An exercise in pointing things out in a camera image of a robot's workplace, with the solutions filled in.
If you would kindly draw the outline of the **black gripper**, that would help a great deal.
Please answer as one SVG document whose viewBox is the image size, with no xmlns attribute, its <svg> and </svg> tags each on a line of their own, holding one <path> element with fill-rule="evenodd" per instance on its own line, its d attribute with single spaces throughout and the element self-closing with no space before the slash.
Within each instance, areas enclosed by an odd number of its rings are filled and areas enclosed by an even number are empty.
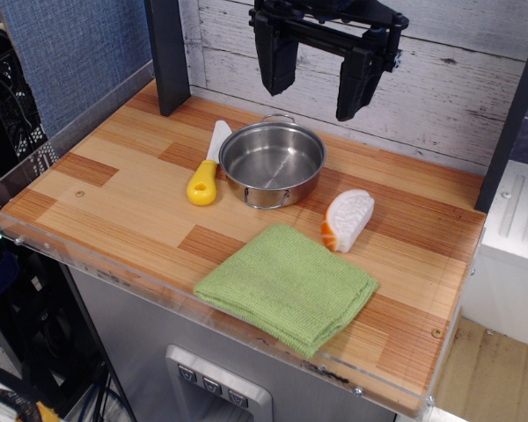
<svg viewBox="0 0 528 422">
<path fill-rule="evenodd" d="M 408 27 L 404 15 L 378 1 L 256 1 L 250 16 L 261 80 L 272 96 L 295 82 L 298 43 L 342 56 L 339 121 L 368 106 L 384 71 L 399 67 L 400 34 Z M 333 20 L 369 25 L 371 42 L 324 26 Z"/>
</svg>

